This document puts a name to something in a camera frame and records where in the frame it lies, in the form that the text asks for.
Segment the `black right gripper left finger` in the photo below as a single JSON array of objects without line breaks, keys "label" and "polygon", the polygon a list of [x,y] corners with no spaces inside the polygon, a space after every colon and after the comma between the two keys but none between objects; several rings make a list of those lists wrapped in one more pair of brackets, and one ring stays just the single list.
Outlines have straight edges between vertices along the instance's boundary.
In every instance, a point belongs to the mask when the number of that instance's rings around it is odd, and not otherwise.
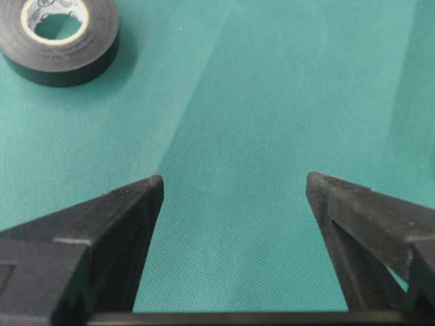
[{"label": "black right gripper left finger", "polygon": [[133,309],[164,199],[160,175],[1,232],[1,324],[85,325]]}]

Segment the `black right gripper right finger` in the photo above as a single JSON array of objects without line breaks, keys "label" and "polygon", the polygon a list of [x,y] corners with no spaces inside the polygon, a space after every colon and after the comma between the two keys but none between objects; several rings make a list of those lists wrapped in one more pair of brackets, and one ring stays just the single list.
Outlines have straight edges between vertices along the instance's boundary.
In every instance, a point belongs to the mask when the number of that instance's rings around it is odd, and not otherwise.
[{"label": "black right gripper right finger", "polygon": [[434,311],[434,209],[311,172],[306,195],[350,311]]}]

